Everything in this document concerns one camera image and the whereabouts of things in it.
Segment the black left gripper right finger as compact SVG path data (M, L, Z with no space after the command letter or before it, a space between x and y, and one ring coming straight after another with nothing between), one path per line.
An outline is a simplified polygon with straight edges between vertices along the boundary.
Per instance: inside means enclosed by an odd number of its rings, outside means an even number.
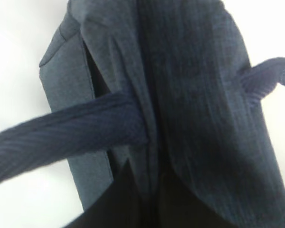
M229 222L192 194L174 171L165 171L160 178L158 220L161 228L230 227Z

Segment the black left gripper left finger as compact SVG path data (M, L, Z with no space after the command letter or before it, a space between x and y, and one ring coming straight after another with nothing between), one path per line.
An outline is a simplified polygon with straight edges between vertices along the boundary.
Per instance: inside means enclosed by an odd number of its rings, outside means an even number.
M141 228L141 200L127 161L102 196L67 228Z

